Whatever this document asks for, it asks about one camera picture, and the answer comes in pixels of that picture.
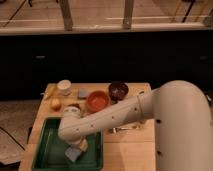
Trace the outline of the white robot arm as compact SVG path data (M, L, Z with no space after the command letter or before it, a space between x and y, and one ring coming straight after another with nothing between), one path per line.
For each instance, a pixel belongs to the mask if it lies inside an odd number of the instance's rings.
M154 121L156 171L213 171L213 113L202 90L188 81L169 81L83 118L64 113L58 136L72 144L149 119Z

